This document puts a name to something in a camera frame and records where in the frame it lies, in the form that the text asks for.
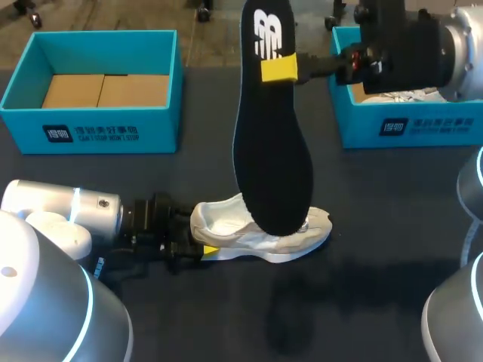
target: blue box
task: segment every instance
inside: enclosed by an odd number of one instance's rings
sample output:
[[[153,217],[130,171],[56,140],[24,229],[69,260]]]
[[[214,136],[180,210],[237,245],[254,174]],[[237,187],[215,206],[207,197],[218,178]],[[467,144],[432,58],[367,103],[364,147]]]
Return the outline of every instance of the blue box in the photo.
[[[43,109],[56,74],[169,75],[168,95],[165,106]],[[23,154],[173,153],[182,87],[174,30],[36,32],[5,91],[0,115]]]
[[[361,41],[357,26],[332,32],[331,54]],[[351,86],[329,79],[344,148],[468,146],[483,143],[483,102],[356,103]]]

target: screw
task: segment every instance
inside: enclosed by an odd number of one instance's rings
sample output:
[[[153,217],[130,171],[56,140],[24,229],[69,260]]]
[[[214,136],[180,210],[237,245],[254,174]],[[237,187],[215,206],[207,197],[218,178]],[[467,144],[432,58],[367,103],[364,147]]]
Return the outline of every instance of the screw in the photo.
[[[17,271],[10,266],[5,266],[4,268],[2,268],[1,273],[4,277],[7,278],[13,278],[17,276]]]
[[[106,208],[109,206],[109,202],[107,200],[99,200],[99,206]]]

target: cable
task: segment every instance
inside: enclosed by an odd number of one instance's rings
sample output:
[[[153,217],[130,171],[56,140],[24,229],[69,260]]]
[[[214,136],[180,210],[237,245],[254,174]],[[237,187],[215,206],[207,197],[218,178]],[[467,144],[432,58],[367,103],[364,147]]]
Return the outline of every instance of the cable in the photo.
[[[463,243],[463,249],[461,250],[461,257],[460,257],[461,268],[466,266],[466,264],[468,264],[469,250],[471,249],[471,244],[473,242],[473,239],[476,236],[476,233],[478,232],[479,226],[480,226],[480,221],[477,219],[474,219],[471,226],[468,229],[468,232],[466,233],[465,241]]]

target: white fabric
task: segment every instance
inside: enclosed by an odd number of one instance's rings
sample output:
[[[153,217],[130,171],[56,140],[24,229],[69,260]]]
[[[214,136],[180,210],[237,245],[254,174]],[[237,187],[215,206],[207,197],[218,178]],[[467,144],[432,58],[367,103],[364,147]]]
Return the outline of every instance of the white fabric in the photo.
[[[363,103],[446,102],[435,88],[384,93],[366,99]]]

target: logo on box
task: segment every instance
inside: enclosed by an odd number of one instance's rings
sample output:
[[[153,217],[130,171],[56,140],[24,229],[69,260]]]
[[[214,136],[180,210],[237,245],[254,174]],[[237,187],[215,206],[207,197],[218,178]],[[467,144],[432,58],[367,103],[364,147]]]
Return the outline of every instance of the logo on box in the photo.
[[[48,142],[52,143],[72,143],[72,135],[69,128],[65,125],[42,126]]]
[[[407,118],[386,118],[380,128],[380,136],[401,136],[408,125]]]

